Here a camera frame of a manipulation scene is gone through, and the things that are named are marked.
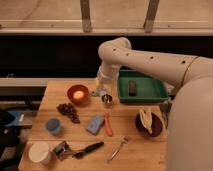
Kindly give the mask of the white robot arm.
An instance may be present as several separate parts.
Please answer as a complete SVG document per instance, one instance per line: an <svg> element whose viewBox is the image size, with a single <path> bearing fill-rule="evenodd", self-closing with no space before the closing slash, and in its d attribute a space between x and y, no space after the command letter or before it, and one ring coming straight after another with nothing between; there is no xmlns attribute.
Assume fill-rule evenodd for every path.
<svg viewBox="0 0 213 171"><path fill-rule="evenodd" d="M166 147L166 171L213 171L213 59L137 51L121 37L102 43L97 77L118 78L122 66L178 89L173 100Z"/></svg>

